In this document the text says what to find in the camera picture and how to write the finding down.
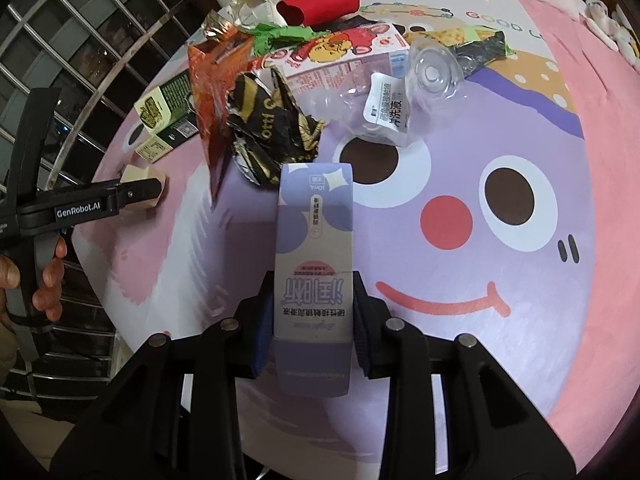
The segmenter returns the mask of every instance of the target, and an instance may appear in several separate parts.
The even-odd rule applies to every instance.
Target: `orange plastic bag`
[[[198,129],[209,166],[210,192],[215,205],[230,160],[232,134],[226,126],[226,92],[236,75],[249,68],[253,37],[230,27],[219,43],[188,48],[189,75]]]

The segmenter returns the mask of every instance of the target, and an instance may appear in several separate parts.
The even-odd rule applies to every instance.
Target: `pink cartoon box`
[[[376,69],[393,77],[404,77],[409,46],[389,23],[331,32],[295,48],[283,48],[254,60],[260,70],[276,65],[286,76],[291,91],[339,88],[347,74],[362,64],[377,63]]]

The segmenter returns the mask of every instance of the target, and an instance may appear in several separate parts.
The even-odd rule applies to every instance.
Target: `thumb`
[[[16,288],[20,285],[20,270],[6,256],[0,256],[0,288]]]

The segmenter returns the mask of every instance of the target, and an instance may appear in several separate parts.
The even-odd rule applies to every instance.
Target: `pink blanket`
[[[640,384],[640,76],[584,22],[545,2],[520,1],[572,94],[593,180],[596,264],[590,312],[574,369],[550,416],[583,468]]]

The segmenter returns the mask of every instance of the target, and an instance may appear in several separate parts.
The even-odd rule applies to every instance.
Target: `crumpled white paper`
[[[236,27],[251,30],[258,23],[286,27],[287,22],[276,9],[276,0],[231,0],[226,10]]]

